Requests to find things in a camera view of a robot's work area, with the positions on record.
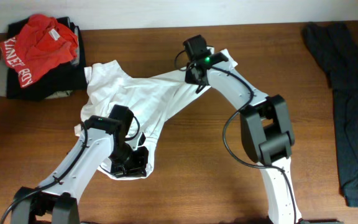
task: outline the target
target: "clothing tag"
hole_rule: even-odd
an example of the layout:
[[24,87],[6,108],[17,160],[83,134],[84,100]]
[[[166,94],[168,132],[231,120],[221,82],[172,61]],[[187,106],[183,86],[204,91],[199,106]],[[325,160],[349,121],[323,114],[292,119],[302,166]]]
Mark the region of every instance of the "clothing tag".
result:
[[54,40],[57,40],[60,37],[60,35],[58,34],[58,32],[55,29],[51,29],[49,31],[49,34]]

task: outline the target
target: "black cloth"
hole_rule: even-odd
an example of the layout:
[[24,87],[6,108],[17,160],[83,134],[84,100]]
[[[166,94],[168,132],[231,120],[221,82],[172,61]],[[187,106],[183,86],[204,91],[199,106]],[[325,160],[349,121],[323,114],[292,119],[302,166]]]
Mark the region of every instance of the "black cloth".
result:
[[[59,18],[57,21],[74,32],[76,26],[70,22],[68,17]],[[28,19],[24,19],[9,24],[7,38],[9,39],[19,34],[27,22]],[[86,90],[87,82],[84,72],[84,67],[86,66],[85,51],[79,28],[78,43],[80,46],[80,62],[78,65],[72,65],[70,62],[60,64],[56,68],[49,70],[40,80],[27,88],[20,87],[17,72],[13,68],[10,68],[7,74],[6,97],[9,99],[39,101],[56,91]]]
[[358,207],[358,46],[343,23],[308,24],[302,36],[333,88],[339,182],[348,206]]

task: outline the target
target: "wooden table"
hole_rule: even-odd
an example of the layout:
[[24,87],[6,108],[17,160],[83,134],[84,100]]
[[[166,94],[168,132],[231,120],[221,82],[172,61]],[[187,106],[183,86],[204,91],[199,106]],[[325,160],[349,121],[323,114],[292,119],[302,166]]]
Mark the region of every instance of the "wooden table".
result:
[[[358,22],[348,24],[358,43]],[[218,50],[229,49],[248,81],[288,103],[296,137],[292,179],[303,218],[358,223],[358,208],[346,207],[339,192],[332,91],[302,42],[304,25],[94,30],[84,31],[83,38],[88,65],[116,59],[132,77],[173,70],[181,43],[196,34]],[[0,97],[0,217],[20,187],[35,187],[73,147],[73,127],[87,99],[85,91],[39,103]],[[238,164],[222,143],[223,124],[233,111],[223,96],[208,90],[165,123],[149,178],[114,181],[95,173],[80,201],[81,219],[232,223],[266,217],[260,172]],[[228,141],[246,158],[238,119]]]

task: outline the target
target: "white wall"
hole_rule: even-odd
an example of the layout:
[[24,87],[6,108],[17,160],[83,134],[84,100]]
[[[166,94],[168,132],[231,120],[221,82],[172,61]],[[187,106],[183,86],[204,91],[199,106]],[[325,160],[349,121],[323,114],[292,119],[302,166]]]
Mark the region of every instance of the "white wall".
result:
[[0,0],[0,32],[34,13],[81,29],[358,20],[358,0]]

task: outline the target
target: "folded red shirt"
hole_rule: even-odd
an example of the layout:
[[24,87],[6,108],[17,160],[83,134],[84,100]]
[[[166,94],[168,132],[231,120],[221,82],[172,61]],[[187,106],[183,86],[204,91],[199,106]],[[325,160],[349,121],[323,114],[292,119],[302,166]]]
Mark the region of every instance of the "folded red shirt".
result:
[[8,67],[18,73],[25,88],[61,63],[77,57],[77,36],[53,17],[33,15],[20,33],[0,43]]

